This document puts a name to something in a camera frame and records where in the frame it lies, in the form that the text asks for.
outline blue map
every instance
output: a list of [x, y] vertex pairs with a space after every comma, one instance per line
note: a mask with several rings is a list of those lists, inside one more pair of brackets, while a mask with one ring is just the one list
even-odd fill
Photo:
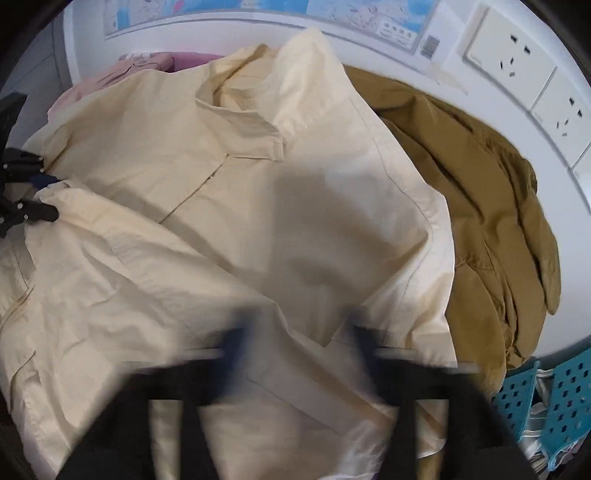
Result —
[[161, 18], [219, 10], [306, 15], [415, 44], [438, 0], [105, 0], [105, 34]]

